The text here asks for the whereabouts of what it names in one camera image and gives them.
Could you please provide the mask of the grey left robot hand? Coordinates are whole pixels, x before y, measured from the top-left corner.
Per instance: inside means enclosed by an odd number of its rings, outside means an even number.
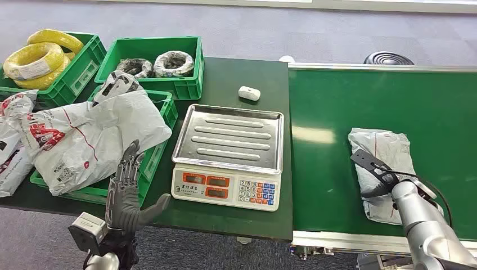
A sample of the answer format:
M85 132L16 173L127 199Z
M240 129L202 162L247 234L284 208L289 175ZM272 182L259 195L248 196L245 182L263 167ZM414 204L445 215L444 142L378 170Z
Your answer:
M139 140L136 139L124 151L108 188L105 211L107 226L131 235L158 217L168 207L172 197L164 193L154 205L144 210L140 208L138 170L143 156Z

